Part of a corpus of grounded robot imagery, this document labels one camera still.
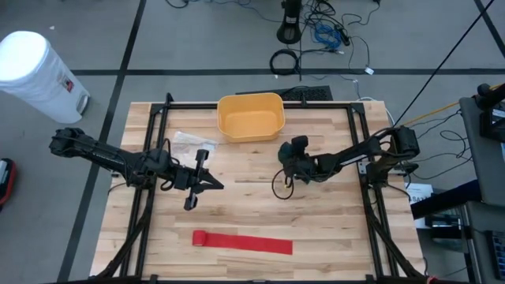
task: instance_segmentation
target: yellow cable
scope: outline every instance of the yellow cable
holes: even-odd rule
[[[496,85],[494,85],[494,86],[491,86],[491,87],[490,87],[490,89],[493,91],[493,90],[497,89],[497,88],[498,88],[499,86],[501,86],[501,85],[502,85],[502,84],[496,84]],[[412,124],[413,122],[416,122],[416,121],[421,120],[421,119],[423,119],[423,118],[427,118],[427,117],[428,117],[428,116],[430,116],[430,115],[437,114],[437,113],[439,113],[440,111],[444,111],[444,110],[446,110],[446,109],[448,109],[448,108],[451,108],[451,107],[453,107],[453,106],[456,106],[456,105],[458,105],[458,104],[459,104],[459,102],[450,103],[450,104],[448,104],[448,105],[446,105],[446,106],[444,106],[444,107],[439,108],[438,110],[431,111],[431,112],[429,112],[429,113],[427,113],[427,114],[423,114],[423,115],[421,115],[421,116],[418,116],[418,117],[416,117],[416,118],[415,118],[415,119],[413,119],[413,120],[407,121],[407,122],[405,122],[405,123],[404,123],[404,124],[402,124],[402,125],[404,125],[404,126],[405,126],[405,125]]]

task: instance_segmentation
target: clear plastic bag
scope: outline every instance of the clear plastic bag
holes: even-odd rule
[[[196,152],[199,149],[207,150],[208,159],[205,161],[205,167],[208,168],[219,143],[214,140],[177,131],[170,144],[172,157],[178,159],[182,165],[192,168],[196,166]]]

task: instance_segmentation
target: white bucket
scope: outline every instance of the white bucket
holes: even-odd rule
[[[60,123],[75,123],[89,93],[51,44],[35,32],[13,32],[0,42],[0,90]]]

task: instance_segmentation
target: black keyboard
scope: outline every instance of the black keyboard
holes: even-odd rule
[[[277,89],[277,90],[263,90],[254,92],[239,92],[235,95],[247,95],[247,94],[257,94],[273,92],[281,96],[284,101],[302,101],[305,97],[306,101],[332,101],[333,95],[331,95],[330,86],[317,86],[317,87],[299,87],[299,88],[287,88],[287,89]]]
[[[505,280],[505,233],[498,231],[486,231],[485,233],[491,249],[496,277]]]

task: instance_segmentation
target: gray floor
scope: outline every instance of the gray floor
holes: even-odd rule
[[[375,4],[369,0],[332,0],[337,14],[365,15]],[[119,69],[139,0],[2,0],[0,38],[16,30],[46,36],[71,69]],[[271,19],[281,15],[280,1],[255,0],[253,5]],[[505,38],[505,2],[491,7],[492,18]],[[402,75],[402,69],[434,69],[478,15],[474,0],[384,0],[371,24],[350,26],[351,35],[363,37],[370,46],[373,69],[397,69],[397,75],[353,76],[362,96],[386,101],[397,118],[426,75]],[[129,69],[267,69],[271,55],[284,46],[275,38],[276,23],[261,20],[254,11],[235,4],[190,2],[187,9],[172,9],[163,0],[148,0],[137,35]],[[303,48],[318,47],[304,38]],[[306,68],[346,68],[345,54],[308,55]],[[353,68],[366,62],[364,46],[357,41]],[[279,65],[290,62],[279,59]],[[455,51],[446,69],[505,68],[505,60],[483,21]],[[92,94],[84,119],[75,126],[98,137],[116,76],[79,76]],[[434,78],[406,115],[414,118],[470,96],[481,83],[498,84],[503,75],[443,75]],[[354,86],[337,76],[316,80],[305,76],[233,74],[222,76],[126,76],[118,100],[108,142],[119,145],[128,107],[132,101],[163,101],[171,92],[177,101],[215,101],[235,92],[295,85],[331,86],[335,100],[357,98]],[[448,110],[440,117],[456,109]],[[61,159],[47,146],[59,125],[14,97],[0,95],[0,157],[14,159],[20,168],[16,192],[0,214],[0,282],[53,282],[58,277],[76,217],[90,163]],[[418,132],[426,127],[416,128]],[[461,118],[452,118],[440,130],[464,135]],[[421,157],[444,151],[457,152],[458,142],[447,142],[432,131],[420,140]],[[420,176],[439,173],[456,163],[440,157],[421,164]],[[434,178],[435,187],[450,189],[475,177],[473,165]],[[71,279],[88,276],[100,223],[107,202],[110,177],[101,171],[97,179]],[[448,252],[421,234],[423,252],[431,274],[445,275],[465,266],[461,253]],[[465,279],[465,272],[451,276]]]

